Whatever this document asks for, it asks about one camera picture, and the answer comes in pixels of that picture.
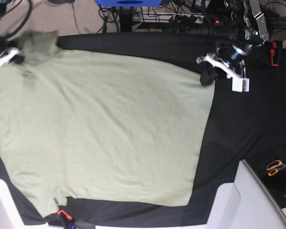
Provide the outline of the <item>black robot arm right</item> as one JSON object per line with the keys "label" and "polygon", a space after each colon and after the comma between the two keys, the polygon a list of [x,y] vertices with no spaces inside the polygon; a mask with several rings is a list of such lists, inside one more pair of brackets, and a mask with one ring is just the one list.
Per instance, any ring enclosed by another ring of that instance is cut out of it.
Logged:
{"label": "black robot arm right", "polygon": [[[6,8],[10,3],[12,3],[11,0],[0,0],[0,20],[7,14]],[[19,26],[13,32],[0,36],[0,63],[13,62],[15,64],[21,64],[24,61],[23,50],[19,49],[16,43],[8,39],[16,35],[23,28],[32,13],[32,8],[33,3],[30,0],[28,1],[28,11]]]}

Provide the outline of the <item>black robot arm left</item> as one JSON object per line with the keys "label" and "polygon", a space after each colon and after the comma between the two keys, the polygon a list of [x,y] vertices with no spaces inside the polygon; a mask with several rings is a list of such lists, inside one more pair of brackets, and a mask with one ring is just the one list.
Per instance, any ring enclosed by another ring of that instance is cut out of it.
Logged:
{"label": "black robot arm left", "polygon": [[240,86],[240,92],[248,92],[245,58],[252,49],[269,40],[265,16],[258,0],[224,0],[223,3],[231,14],[235,34],[216,40],[215,52],[196,59],[198,64],[206,62],[200,83],[202,86],[211,85],[215,80],[226,76],[232,79],[233,88]]}

